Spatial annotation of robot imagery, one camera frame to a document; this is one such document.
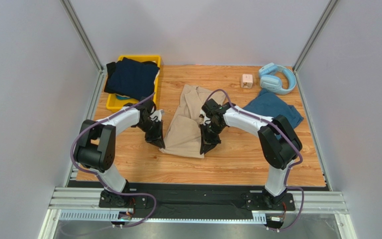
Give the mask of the beige t-shirt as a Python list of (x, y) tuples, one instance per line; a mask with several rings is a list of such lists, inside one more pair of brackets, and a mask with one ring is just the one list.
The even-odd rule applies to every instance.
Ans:
[(214, 93), (199, 86), (185, 85), (180, 95), (180, 103), (164, 137), (165, 147), (160, 151), (189, 158), (204, 158), (200, 154), (201, 133), (200, 125), (203, 118), (200, 111), (206, 99), (210, 97), (222, 104), (226, 96), (222, 92)]

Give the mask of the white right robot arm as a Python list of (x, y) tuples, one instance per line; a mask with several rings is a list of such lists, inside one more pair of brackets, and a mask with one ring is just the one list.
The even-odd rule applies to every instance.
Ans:
[(302, 144), (286, 117), (275, 118), (257, 115), (234, 104), (220, 105), (215, 100), (206, 101), (201, 113), (200, 153), (206, 154), (221, 143), (220, 133), (226, 127), (235, 127), (259, 138), (263, 156), (269, 163), (265, 183), (265, 198), (273, 204), (281, 200), (286, 189), (288, 170), (301, 151)]

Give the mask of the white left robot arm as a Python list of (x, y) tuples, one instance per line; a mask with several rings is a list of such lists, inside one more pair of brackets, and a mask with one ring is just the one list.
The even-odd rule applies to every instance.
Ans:
[(103, 119), (85, 120), (71, 147), (73, 165), (96, 176), (106, 191), (121, 197), (132, 196), (128, 181), (114, 165), (116, 137), (130, 127), (138, 128), (144, 132), (146, 143), (165, 148), (163, 115), (163, 110), (147, 100), (126, 104)]

